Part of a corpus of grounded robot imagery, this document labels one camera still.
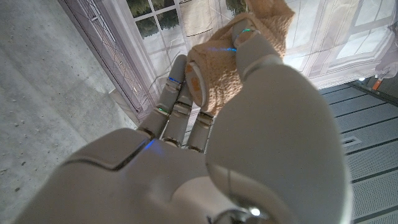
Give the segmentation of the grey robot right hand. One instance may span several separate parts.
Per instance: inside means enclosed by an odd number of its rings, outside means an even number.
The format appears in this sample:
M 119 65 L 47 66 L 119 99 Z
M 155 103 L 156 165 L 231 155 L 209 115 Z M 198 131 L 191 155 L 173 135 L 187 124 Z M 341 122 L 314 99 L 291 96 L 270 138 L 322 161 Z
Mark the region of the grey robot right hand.
M 328 103 L 248 19 L 233 26 L 242 90 L 181 149 L 156 111 L 55 169 L 17 223 L 349 223 L 353 193 Z

